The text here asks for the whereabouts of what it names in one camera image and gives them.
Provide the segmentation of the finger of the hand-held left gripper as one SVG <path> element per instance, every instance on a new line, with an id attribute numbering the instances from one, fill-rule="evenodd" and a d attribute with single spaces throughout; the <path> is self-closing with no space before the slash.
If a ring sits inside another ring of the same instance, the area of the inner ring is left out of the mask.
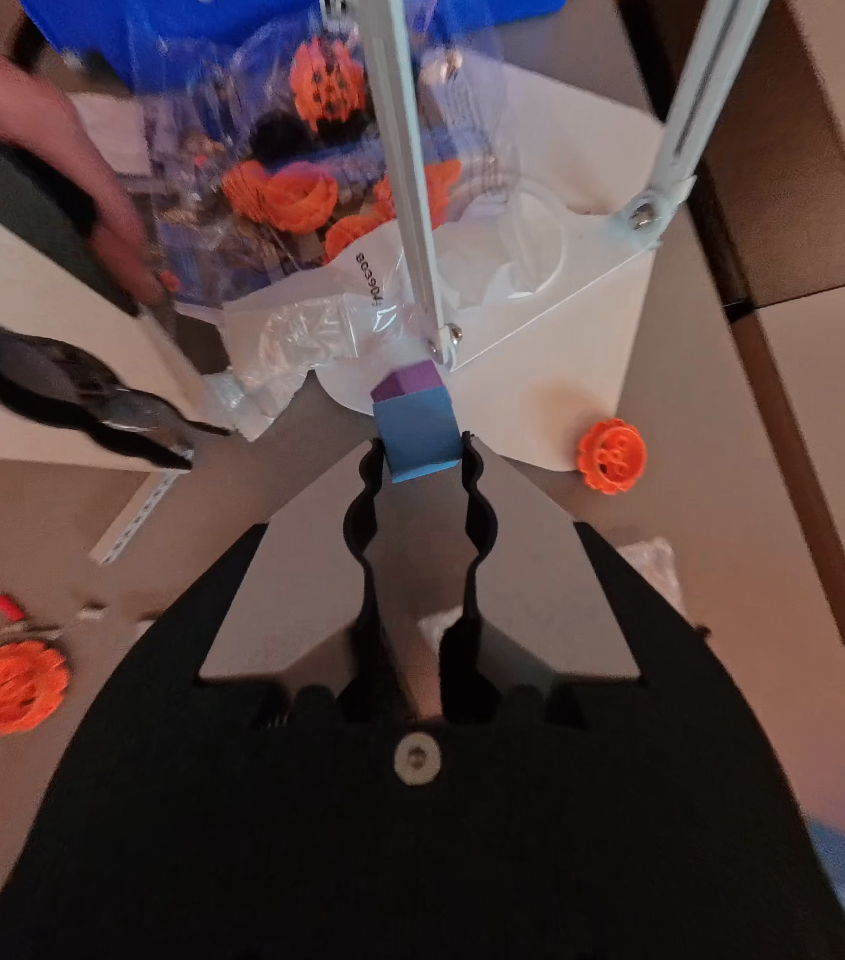
<path id="1" fill-rule="evenodd" d="M 128 369 L 88 352 L 0 353 L 0 461 L 179 474 L 195 431 L 196 368 L 183 354 Z"/>
<path id="2" fill-rule="evenodd" d="M 132 316 L 0 224 L 0 327 L 68 344 L 129 390 L 152 395 L 194 427 L 233 426 L 207 382 L 145 309 Z"/>

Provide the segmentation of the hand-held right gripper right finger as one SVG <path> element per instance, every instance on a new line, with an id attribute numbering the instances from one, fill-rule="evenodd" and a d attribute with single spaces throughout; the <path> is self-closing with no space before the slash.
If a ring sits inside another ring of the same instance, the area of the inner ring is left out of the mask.
<path id="1" fill-rule="evenodd" d="M 544 706 L 641 672 L 571 515 L 476 434 L 462 435 L 464 534 L 474 555 L 440 641 L 448 722 L 489 722 L 530 690 Z"/>

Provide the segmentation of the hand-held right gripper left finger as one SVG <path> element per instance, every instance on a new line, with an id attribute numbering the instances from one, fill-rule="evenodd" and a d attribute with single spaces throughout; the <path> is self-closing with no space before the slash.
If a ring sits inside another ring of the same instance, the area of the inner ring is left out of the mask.
<path id="1" fill-rule="evenodd" d="M 201 680 L 262 681 L 286 704 L 326 688 L 354 722 L 408 717 L 367 555 L 383 469 L 382 441 L 362 442 L 271 516 Z"/>

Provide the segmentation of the blue wooden cube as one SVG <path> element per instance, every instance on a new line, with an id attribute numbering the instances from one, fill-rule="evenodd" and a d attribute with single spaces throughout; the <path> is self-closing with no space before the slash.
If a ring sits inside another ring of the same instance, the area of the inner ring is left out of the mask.
<path id="1" fill-rule="evenodd" d="M 373 402 L 372 415 L 392 483 L 413 481 L 460 464 L 462 434 L 446 386 Z"/>

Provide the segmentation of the purple wooden cube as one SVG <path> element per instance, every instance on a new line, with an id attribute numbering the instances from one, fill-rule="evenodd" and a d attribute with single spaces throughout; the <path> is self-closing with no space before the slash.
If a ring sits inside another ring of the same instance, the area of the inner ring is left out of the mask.
<path id="1" fill-rule="evenodd" d="M 372 403 L 387 402 L 444 386 L 438 366 L 430 359 L 399 366 L 388 372 L 369 395 Z"/>

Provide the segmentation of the person's left hand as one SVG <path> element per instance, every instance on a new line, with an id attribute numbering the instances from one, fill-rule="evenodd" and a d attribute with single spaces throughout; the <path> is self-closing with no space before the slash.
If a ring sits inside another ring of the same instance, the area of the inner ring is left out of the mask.
<path id="1" fill-rule="evenodd" d="M 93 199 L 97 218 L 87 244 L 129 295 L 146 306 L 165 298 L 141 217 L 69 97 L 1 55 L 0 141 L 47 162 Z"/>

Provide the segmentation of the small orange plastic wheel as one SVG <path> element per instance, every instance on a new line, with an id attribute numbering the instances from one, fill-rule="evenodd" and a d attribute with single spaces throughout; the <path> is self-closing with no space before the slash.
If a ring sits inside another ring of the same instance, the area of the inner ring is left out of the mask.
<path id="1" fill-rule="evenodd" d="M 630 491 L 642 478 L 646 461 L 640 431 L 617 417 L 598 421 L 576 446 L 576 469 L 585 485 L 606 496 Z"/>

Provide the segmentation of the large orange plastic gear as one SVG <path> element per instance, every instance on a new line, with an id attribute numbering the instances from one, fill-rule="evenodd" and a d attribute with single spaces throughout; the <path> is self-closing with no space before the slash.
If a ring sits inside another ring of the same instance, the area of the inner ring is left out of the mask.
<path id="1" fill-rule="evenodd" d="M 0 646 L 0 736 L 32 731 L 56 712 L 71 672 L 64 654 L 40 639 Z"/>

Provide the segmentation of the clear bag of orange gears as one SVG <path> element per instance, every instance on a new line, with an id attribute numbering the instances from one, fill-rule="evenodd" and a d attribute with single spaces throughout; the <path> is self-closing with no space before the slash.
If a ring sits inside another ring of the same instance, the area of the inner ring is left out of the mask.
<path id="1" fill-rule="evenodd" d="M 310 371 L 419 334 L 367 59 L 349 2 L 25 2 L 59 54 L 138 98 L 161 278 L 221 330 L 209 378 L 247 440 Z M 442 302 L 537 294 L 555 219 L 519 189 L 494 34 L 506 2 L 403 2 Z"/>

